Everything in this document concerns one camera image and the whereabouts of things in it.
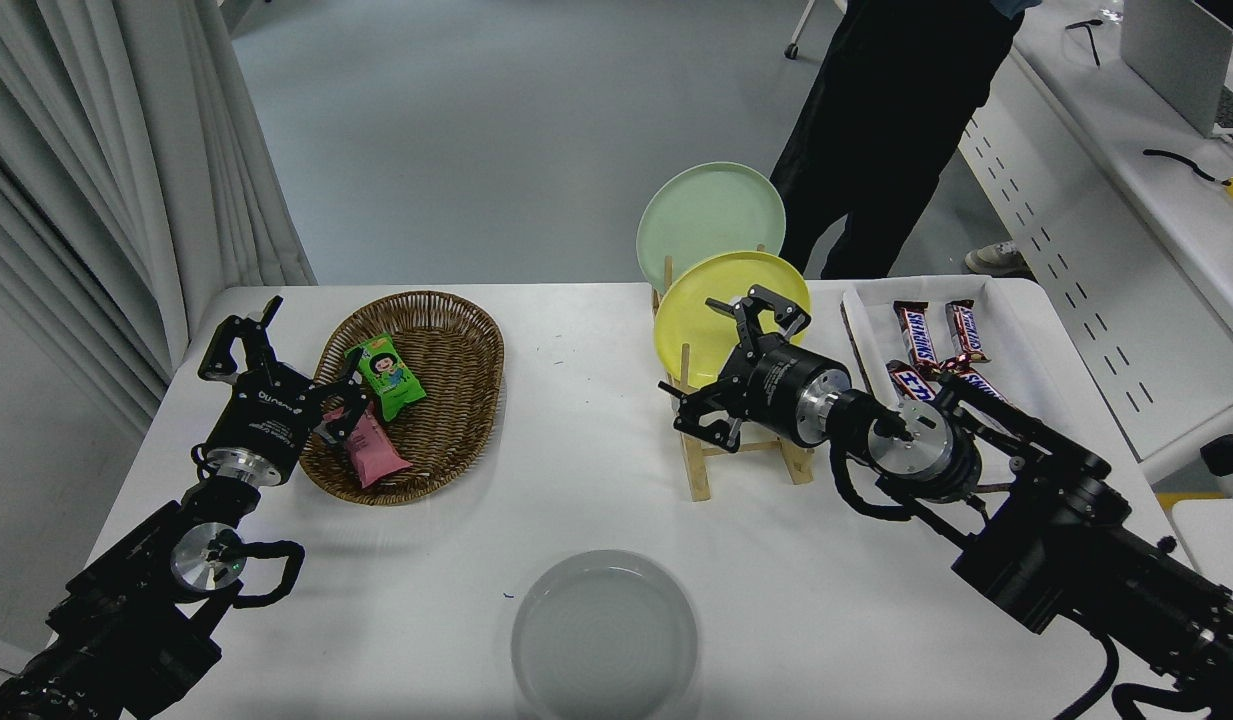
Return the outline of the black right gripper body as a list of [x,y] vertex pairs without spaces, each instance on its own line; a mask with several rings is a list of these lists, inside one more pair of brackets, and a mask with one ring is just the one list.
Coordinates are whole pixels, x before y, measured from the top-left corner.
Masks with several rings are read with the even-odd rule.
[[843,364],[779,342],[766,351],[735,346],[731,369],[741,383],[741,415],[731,420],[732,445],[739,445],[743,420],[753,420],[798,446],[827,441],[830,407],[850,390]]

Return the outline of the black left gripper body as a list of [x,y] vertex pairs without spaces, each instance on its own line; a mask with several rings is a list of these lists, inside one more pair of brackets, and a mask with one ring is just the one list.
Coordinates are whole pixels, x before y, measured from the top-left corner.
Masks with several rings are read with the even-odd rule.
[[313,382],[305,375],[240,375],[206,439],[206,468],[238,480],[290,480],[313,433]]

